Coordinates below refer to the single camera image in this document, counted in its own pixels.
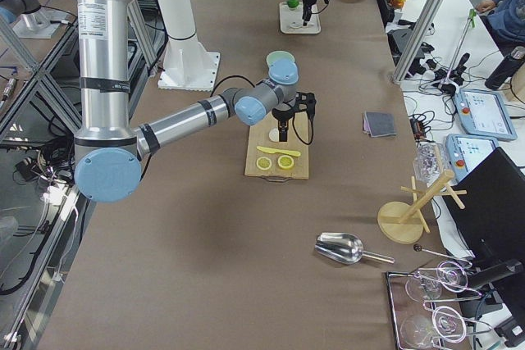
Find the white steamed bun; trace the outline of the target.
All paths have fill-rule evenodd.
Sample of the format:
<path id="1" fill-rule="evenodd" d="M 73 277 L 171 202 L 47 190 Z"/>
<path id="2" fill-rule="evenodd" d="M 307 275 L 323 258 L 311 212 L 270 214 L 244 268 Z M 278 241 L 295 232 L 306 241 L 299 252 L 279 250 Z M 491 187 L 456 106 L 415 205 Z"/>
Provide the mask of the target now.
<path id="1" fill-rule="evenodd" d="M 272 129 L 269 131 L 269 134 L 268 134 L 268 137 L 269 139 L 272 141 L 272 142 L 279 142 L 280 141 L 280 133 L 279 133 L 279 130 L 278 129 Z"/>

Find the mint green bowl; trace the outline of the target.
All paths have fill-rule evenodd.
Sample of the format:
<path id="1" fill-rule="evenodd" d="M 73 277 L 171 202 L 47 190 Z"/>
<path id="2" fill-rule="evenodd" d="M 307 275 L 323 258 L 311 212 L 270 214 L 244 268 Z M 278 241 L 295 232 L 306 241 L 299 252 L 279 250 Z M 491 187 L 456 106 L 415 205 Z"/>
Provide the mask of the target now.
<path id="1" fill-rule="evenodd" d="M 281 59 L 287 59 L 292 62 L 295 62 L 295 58 L 292 53 L 284 51 L 284 50 L 276 50 L 276 51 L 272 51 L 267 54 L 266 63 L 268 66 L 272 66 L 275 62 Z"/>

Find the green lime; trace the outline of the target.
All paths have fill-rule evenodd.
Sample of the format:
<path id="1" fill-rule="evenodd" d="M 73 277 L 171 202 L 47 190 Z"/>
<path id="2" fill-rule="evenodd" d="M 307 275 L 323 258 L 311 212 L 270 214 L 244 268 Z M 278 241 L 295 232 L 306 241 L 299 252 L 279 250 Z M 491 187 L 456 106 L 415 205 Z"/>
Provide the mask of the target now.
<path id="1" fill-rule="evenodd" d="M 287 0 L 286 5 L 289 9 L 295 9 L 299 6 L 299 0 Z"/>

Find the cream rabbit tray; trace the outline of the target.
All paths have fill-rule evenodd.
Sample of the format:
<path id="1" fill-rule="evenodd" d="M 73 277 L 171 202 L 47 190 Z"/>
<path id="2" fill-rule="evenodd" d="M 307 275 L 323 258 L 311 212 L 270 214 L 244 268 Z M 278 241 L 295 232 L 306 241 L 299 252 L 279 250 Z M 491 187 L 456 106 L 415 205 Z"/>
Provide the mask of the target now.
<path id="1" fill-rule="evenodd" d="M 303 3 L 290 8 L 287 2 L 279 3 L 280 31 L 283 34 L 319 34 L 321 23 L 317 14 L 317 7 L 313 6 L 310 21 L 304 25 Z"/>

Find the bamboo cutting board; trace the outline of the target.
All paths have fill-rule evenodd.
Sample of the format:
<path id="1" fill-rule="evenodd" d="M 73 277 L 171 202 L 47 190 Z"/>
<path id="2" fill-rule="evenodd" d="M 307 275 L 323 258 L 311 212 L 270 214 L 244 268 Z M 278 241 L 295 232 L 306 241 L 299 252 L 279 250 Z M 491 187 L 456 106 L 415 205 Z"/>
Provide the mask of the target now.
<path id="1" fill-rule="evenodd" d="M 278 180 L 309 179 L 308 120 L 299 113 L 289 121 L 287 140 L 279 142 L 278 122 L 272 115 L 249 128 L 244 174 Z"/>

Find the yellow plastic knife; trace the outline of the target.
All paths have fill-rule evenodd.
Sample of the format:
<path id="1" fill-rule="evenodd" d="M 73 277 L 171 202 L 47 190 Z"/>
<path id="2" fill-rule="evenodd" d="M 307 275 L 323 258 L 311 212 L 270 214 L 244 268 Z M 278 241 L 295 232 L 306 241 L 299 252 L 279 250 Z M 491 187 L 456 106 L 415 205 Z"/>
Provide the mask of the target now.
<path id="1" fill-rule="evenodd" d="M 292 157 L 300 157 L 301 156 L 301 152 L 300 151 L 297 151 L 297 150 L 288 150 L 288 149 L 279 149 L 279 148 L 270 148 L 270 147 L 264 147 L 264 146 L 260 146 L 258 145 L 256 147 L 256 149 L 260 152 L 265 152 L 265 153 L 269 153 L 269 154 L 285 154 L 285 155 L 290 155 Z"/>

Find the grey folded cloth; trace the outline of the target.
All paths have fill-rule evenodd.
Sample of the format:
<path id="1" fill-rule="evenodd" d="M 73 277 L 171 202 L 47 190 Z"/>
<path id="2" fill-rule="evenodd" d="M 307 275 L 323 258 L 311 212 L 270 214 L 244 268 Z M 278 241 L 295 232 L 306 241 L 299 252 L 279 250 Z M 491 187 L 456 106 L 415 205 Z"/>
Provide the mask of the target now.
<path id="1" fill-rule="evenodd" d="M 396 135 L 395 119 L 390 113 L 365 111 L 363 132 L 373 138 L 394 136 Z"/>

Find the metal scoop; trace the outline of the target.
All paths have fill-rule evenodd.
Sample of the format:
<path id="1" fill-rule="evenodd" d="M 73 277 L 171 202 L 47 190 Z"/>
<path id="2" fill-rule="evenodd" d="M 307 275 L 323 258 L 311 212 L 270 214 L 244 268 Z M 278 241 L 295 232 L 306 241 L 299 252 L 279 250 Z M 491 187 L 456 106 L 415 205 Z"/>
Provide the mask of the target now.
<path id="1" fill-rule="evenodd" d="M 352 265 L 363 258 L 394 264 L 393 257 L 384 256 L 364 249 L 362 240 L 354 234 L 323 232 L 317 236 L 316 251 L 345 265 Z"/>

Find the wooden mug tree stand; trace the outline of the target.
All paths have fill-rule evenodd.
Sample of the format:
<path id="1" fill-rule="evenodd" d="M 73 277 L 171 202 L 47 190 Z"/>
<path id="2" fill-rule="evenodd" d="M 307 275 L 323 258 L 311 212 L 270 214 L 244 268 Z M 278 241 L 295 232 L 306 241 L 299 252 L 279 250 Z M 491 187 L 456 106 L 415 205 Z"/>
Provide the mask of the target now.
<path id="1" fill-rule="evenodd" d="M 413 203 L 411 205 L 405 202 L 388 202 L 384 204 L 377 214 L 377 223 L 382 233 L 396 243 L 416 243 L 424 232 L 430 232 L 421 210 L 438 194 L 452 197 L 457 206 L 460 209 L 464 209 L 465 205 L 459 196 L 466 195 L 467 191 L 452 189 L 450 181 L 453 178 L 454 173 L 452 170 L 443 170 L 425 191 L 409 190 L 413 194 Z"/>

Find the teach pendant tablet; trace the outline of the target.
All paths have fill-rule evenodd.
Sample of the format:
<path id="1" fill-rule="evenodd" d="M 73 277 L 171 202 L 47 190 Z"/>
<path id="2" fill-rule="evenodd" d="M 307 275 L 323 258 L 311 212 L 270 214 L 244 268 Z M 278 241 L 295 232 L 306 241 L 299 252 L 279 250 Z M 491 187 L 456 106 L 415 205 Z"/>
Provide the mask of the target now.
<path id="1" fill-rule="evenodd" d="M 449 134 L 445 139 L 445 148 L 458 182 L 498 147 L 498 141 L 493 137 Z"/>
<path id="2" fill-rule="evenodd" d="M 494 91 L 459 89 L 454 95 L 459 120 L 468 134 L 501 141 L 518 138 L 501 96 Z"/>

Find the black monitor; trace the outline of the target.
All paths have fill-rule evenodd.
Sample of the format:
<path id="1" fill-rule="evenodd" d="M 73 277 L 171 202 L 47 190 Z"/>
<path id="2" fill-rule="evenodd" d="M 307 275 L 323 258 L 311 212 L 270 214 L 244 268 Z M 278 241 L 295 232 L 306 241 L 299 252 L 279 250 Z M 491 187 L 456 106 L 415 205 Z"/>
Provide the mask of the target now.
<path id="1" fill-rule="evenodd" d="M 486 262 L 524 261 L 524 173 L 503 148 L 489 154 L 455 189 L 461 209 L 451 197 L 444 202 L 463 241 Z"/>

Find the wine glass rack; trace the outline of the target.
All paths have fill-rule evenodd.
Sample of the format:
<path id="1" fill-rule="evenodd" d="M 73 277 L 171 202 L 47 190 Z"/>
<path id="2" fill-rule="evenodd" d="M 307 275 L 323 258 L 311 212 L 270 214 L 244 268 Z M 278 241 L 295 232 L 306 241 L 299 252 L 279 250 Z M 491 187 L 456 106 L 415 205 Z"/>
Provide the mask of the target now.
<path id="1" fill-rule="evenodd" d="M 488 323 L 462 315 L 459 304 L 482 295 L 468 286 L 461 263 L 442 261 L 409 273 L 388 271 L 385 277 L 397 349 L 457 349 L 491 331 Z"/>

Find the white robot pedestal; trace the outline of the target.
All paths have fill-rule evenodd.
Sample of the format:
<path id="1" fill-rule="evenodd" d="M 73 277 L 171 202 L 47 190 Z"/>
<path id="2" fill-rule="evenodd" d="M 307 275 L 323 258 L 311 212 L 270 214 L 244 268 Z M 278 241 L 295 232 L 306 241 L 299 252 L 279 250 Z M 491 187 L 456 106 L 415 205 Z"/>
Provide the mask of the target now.
<path id="1" fill-rule="evenodd" d="M 199 42 L 190 0 L 157 0 L 168 42 L 161 89 L 211 91 L 220 62 L 218 52 L 209 52 Z"/>

